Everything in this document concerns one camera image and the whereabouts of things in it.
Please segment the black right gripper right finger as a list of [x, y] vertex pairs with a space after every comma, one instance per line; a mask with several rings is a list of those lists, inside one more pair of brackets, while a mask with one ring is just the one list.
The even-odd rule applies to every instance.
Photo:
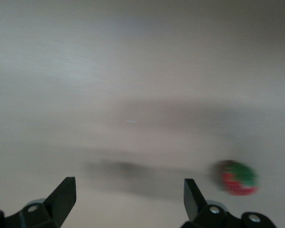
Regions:
[[245, 212], [240, 218], [230, 214], [217, 204], [209, 204], [195, 180], [185, 179], [183, 202], [188, 216], [183, 228], [275, 228], [267, 216], [257, 212]]

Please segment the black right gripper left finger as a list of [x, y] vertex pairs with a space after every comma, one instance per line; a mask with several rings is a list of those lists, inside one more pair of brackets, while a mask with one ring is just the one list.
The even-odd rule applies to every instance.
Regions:
[[76, 203], [76, 179], [66, 177], [43, 201], [24, 206], [6, 217], [0, 210], [0, 228], [60, 228]]

